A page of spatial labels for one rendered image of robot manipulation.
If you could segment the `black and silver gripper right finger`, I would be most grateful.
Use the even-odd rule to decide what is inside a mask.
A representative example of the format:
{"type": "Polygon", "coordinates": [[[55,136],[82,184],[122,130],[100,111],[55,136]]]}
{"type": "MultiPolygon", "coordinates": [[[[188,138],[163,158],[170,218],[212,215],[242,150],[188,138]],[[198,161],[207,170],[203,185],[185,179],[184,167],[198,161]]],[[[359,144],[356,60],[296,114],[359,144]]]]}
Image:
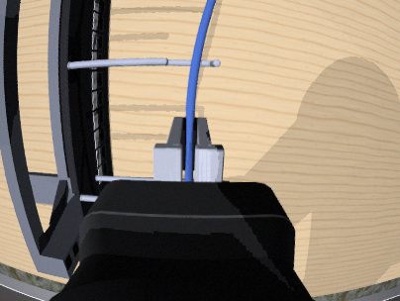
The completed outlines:
{"type": "Polygon", "coordinates": [[[224,147],[222,145],[212,145],[207,118],[195,117],[192,160],[194,181],[223,182],[224,157],[224,147]]]}

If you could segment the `dark grey metal rack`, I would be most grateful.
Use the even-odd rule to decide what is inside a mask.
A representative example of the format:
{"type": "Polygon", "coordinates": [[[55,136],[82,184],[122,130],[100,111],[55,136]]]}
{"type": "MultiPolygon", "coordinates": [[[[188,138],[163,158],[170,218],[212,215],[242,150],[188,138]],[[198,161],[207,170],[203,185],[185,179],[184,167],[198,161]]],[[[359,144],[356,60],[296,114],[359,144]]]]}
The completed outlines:
{"type": "Polygon", "coordinates": [[[108,67],[190,66],[191,59],[109,59],[111,0],[50,0],[48,80],[57,174],[29,172],[18,96],[20,2],[0,0],[0,151],[37,272],[69,279],[79,262],[79,226],[104,186],[118,179],[153,180],[109,176],[114,174],[108,67]],[[36,203],[53,205],[45,232],[36,203]]]}

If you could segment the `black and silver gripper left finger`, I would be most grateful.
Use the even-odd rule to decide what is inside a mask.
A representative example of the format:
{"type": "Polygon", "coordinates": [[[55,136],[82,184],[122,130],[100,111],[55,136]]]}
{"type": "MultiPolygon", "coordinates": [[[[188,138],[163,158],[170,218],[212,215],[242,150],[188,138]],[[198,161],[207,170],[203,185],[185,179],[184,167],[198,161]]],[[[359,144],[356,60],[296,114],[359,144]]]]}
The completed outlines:
{"type": "Polygon", "coordinates": [[[153,180],[182,181],[186,165],[186,118],[174,117],[166,144],[152,150],[153,180]]]}

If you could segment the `blue cable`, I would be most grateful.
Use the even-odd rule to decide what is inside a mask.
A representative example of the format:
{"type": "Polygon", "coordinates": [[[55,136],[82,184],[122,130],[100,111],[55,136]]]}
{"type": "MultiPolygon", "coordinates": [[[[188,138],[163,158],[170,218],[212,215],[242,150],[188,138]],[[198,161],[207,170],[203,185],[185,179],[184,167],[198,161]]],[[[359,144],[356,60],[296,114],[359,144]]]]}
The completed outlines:
{"type": "Polygon", "coordinates": [[[195,118],[196,91],[202,52],[216,0],[207,0],[199,25],[191,59],[186,96],[186,165],[185,181],[193,181],[193,123],[195,118]]]}

